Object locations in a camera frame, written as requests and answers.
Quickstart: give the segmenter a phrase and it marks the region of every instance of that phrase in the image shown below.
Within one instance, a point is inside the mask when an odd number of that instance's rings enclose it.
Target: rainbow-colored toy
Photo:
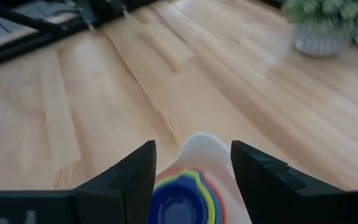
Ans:
[[[202,171],[183,169],[154,188],[148,224],[222,224],[226,208]]]

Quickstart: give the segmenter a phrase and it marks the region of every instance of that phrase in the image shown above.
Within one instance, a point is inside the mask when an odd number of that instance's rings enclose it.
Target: white planter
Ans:
[[[327,57],[341,53],[350,46],[352,39],[343,34],[322,34],[312,27],[295,28],[294,45],[301,53]]]

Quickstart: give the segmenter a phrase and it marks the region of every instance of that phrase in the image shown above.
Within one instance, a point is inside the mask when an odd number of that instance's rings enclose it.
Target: potted plant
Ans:
[[[337,55],[358,43],[358,0],[287,0],[282,12],[295,25],[295,48],[313,56]]]

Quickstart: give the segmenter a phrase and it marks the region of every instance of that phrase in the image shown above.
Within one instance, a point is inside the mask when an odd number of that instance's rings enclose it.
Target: wooden floor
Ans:
[[[0,65],[0,189],[67,189],[195,132],[358,189],[358,48],[306,58],[252,0],[159,1]]]

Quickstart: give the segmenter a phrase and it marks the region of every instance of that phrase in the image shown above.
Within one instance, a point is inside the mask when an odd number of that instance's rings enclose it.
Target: green leaves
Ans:
[[[282,12],[294,25],[341,32],[358,43],[358,0],[287,0]]]

